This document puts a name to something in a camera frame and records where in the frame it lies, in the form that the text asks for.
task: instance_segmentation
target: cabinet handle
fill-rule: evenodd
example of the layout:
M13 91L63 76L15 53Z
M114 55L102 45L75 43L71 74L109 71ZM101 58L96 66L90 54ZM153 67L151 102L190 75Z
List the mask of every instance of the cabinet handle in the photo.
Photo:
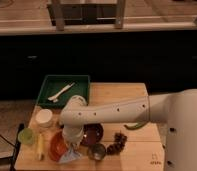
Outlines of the cabinet handle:
M30 55L30 56L27 56L27 58L33 60L33 59L37 59L38 56L37 55Z

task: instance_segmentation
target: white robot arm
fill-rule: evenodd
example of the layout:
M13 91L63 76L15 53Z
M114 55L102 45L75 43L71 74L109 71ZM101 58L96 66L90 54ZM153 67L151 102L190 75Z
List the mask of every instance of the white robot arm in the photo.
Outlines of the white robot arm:
M197 170L197 89L102 106L73 96L60 115L63 137L71 144L81 142L85 124L142 121L168 125L164 171Z

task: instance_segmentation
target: green object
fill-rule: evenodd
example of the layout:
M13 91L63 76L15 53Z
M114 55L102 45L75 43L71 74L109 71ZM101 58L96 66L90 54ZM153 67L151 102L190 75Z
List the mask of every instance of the green object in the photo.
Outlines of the green object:
M58 102L49 101L48 97L55 95L66 85L75 84L58 97ZM90 77L88 75L47 75L43 81L37 105L42 108L63 108L73 95L80 95L89 102Z
M35 142L35 136L30 128L24 128L18 134L18 141L25 145L33 145Z
M143 126L145 126L147 124L147 122L139 122L136 123L135 125L129 126L129 125L124 125L124 127L128 130L136 130L136 129L140 129Z

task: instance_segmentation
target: brown bowl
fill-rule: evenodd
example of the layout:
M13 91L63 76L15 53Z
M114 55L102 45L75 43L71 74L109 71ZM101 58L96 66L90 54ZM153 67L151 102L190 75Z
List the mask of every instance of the brown bowl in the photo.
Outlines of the brown bowl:
M103 137L103 127L101 124L89 124L84 126L84 137L81 145L92 146L101 141Z

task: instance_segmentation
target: orange bowl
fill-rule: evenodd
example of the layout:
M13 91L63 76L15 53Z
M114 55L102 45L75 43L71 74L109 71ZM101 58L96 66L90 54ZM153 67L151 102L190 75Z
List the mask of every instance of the orange bowl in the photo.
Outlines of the orange bowl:
M64 142L64 138L62 137L62 131L59 131L51 139L48 155L51 160L58 162L67 150L68 148Z

